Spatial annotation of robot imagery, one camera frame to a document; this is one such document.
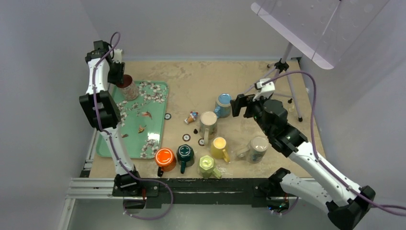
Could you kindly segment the pink ghost mug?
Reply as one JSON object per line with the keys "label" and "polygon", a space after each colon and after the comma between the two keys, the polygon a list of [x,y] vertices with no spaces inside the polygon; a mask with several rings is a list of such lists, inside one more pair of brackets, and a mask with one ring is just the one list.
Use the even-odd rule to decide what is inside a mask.
{"label": "pink ghost mug", "polygon": [[123,75],[123,81],[117,83],[116,87],[127,101],[133,101],[139,95],[138,88],[130,75]]}

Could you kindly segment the green floral tray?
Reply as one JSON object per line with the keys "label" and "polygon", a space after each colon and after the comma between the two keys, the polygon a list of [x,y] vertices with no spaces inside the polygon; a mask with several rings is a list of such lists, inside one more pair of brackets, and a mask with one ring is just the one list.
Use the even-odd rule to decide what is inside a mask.
{"label": "green floral tray", "polygon": [[152,159],[161,146],[168,85],[163,81],[136,81],[139,96],[128,101],[117,87],[111,90],[120,110],[120,131],[132,159]]}

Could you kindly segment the orange mug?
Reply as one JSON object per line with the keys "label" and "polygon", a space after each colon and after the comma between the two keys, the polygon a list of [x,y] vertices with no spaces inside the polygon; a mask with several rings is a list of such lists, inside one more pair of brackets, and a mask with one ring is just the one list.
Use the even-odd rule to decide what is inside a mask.
{"label": "orange mug", "polygon": [[174,152],[169,148],[159,149],[155,154],[155,162],[158,166],[158,177],[162,177],[165,172],[172,171],[177,163]]}

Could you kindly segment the grey music stand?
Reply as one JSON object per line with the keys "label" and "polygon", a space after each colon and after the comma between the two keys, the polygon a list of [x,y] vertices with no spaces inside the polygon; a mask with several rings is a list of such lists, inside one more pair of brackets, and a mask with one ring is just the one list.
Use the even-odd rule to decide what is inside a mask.
{"label": "grey music stand", "polygon": [[331,70],[355,47],[387,0],[246,0],[244,8],[321,69]]}

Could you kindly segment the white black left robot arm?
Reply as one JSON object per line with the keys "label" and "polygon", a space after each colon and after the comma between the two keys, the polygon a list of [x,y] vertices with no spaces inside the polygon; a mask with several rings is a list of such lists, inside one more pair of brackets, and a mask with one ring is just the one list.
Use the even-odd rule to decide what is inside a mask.
{"label": "white black left robot arm", "polygon": [[90,123],[101,134],[111,153],[116,176],[113,196],[140,196],[143,183],[131,161],[120,131],[120,111],[109,93],[110,84],[124,83],[125,64],[121,51],[108,42],[93,43],[94,50],[87,53],[85,61],[89,67],[89,84],[79,103]]}

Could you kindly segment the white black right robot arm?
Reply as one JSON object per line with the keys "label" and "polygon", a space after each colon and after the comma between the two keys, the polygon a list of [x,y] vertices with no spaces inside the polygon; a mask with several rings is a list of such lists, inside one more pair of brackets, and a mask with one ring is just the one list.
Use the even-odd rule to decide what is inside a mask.
{"label": "white black right robot arm", "polygon": [[245,118],[253,118],[266,135],[270,145],[305,169],[315,183],[302,181],[289,170],[280,168],[268,178],[275,195],[295,195],[327,213],[340,230],[352,230],[370,210],[366,198],[373,200],[376,192],[368,185],[352,181],[313,149],[312,143],[288,123],[288,112],[281,101],[254,95],[239,94],[231,100],[232,115],[239,116],[245,107]]}

